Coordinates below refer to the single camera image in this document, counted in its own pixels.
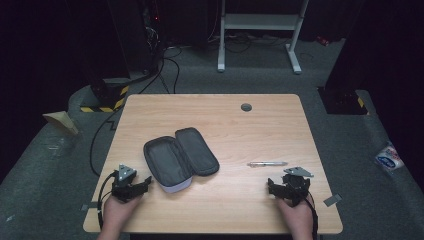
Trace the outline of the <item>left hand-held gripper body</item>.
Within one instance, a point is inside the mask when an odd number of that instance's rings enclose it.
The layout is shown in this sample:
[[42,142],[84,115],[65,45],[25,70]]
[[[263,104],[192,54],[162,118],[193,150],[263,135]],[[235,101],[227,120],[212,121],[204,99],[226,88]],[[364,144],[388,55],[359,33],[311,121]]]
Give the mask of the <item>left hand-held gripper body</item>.
[[112,184],[112,195],[122,202],[128,202],[139,195],[139,189],[132,184],[137,171],[120,164]]

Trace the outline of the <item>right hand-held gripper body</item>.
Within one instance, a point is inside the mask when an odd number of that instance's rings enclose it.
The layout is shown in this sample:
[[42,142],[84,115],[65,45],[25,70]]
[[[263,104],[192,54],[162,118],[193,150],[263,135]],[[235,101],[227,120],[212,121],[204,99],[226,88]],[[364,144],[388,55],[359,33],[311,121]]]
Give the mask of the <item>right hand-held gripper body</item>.
[[313,174],[302,167],[287,168],[284,173],[284,198],[291,200],[296,206],[307,197]]

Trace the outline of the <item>silver pen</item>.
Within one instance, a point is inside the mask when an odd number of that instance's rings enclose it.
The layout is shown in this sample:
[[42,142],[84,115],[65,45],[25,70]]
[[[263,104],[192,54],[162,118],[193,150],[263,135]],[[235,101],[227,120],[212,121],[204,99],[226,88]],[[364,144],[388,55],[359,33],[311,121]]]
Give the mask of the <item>silver pen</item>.
[[286,166],[287,162],[282,161],[267,161],[267,162],[249,162],[247,166],[249,167],[266,167],[266,166]]

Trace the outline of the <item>dark grey pencil case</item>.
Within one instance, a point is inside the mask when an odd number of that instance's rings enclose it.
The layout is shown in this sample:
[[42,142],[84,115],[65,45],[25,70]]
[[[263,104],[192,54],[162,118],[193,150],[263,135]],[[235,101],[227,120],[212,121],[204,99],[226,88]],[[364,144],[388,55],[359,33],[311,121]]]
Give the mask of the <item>dark grey pencil case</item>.
[[188,188],[194,176],[215,174],[220,164],[196,128],[177,130],[145,143],[147,165],[161,188],[176,193]]

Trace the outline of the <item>person's right hand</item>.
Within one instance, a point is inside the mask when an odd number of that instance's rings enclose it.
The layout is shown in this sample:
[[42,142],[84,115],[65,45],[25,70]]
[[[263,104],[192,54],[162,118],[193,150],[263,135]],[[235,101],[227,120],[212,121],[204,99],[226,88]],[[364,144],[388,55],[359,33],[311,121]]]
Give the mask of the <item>person's right hand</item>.
[[275,203],[279,208],[291,236],[313,237],[313,206],[311,197],[308,196],[296,206],[291,206],[286,200],[276,198]]

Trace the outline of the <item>person's left hand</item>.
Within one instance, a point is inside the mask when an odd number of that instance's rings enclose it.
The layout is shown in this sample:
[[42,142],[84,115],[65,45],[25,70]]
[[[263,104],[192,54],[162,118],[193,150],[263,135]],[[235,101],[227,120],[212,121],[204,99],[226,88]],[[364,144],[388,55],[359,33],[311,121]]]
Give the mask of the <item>person's left hand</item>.
[[124,203],[110,196],[105,203],[103,227],[97,240],[118,240],[124,226],[141,202],[142,197],[136,197]]

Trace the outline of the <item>black yellow striped base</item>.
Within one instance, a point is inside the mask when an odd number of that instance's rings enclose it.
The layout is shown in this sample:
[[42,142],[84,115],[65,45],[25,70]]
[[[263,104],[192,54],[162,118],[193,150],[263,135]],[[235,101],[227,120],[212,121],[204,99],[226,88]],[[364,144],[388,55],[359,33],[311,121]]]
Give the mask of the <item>black yellow striped base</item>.
[[99,80],[89,86],[80,104],[82,112],[114,112],[124,103],[129,86]]

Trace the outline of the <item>beige cardboard wedge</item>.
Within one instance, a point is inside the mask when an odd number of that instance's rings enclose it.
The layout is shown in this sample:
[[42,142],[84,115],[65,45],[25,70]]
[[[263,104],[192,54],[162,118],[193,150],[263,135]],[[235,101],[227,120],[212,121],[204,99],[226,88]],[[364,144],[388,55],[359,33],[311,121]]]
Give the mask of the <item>beige cardboard wedge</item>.
[[43,117],[61,133],[70,136],[79,134],[76,123],[70,118],[66,111],[44,113]]

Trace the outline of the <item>white blue plastic packet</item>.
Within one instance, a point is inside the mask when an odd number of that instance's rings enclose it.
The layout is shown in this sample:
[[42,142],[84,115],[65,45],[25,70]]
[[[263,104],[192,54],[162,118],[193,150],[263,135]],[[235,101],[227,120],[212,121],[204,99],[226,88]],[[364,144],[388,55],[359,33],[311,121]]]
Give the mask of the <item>white blue plastic packet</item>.
[[387,172],[392,172],[404,166],[394,145],[388,141],[386,146],[375,156],[375,163]]

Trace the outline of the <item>dark base with yellow stripe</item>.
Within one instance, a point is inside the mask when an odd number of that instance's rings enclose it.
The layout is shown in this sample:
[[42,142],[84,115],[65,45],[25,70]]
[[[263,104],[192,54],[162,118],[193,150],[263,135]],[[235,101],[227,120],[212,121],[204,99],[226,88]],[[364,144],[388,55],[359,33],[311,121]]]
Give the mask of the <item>dark base with yellow stripe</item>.
[[318,93],[328,114],[367,115],[362,98],[355,91],[338,91],[319,87]]

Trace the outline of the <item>black equipment tower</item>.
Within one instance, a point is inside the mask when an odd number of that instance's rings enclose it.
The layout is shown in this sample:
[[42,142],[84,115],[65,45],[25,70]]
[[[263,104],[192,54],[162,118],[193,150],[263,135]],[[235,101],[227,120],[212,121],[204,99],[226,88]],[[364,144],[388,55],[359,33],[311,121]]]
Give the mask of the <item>black equipment tower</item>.
[[126,78],[155,74],[163,50],[156,0],[107,0],[126,67]]

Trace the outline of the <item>white metal stand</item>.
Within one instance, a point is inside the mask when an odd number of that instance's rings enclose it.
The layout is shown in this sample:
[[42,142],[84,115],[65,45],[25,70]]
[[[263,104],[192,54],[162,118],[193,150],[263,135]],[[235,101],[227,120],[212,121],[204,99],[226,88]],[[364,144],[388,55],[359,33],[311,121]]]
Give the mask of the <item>white metal stand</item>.
[[285,45],[292,70],[295,74],[301,74],[302,69],[295,53],[300,30],[303,25],[309,0],[302,0],[298,14],[273,15],[273,14],[238,14],[226,12],[226,0],[221,0],[220,11],[220,35],[217,58],[217,71],[225,71],[225,31],[226,30],[274,30],[292,31],[292,38]]

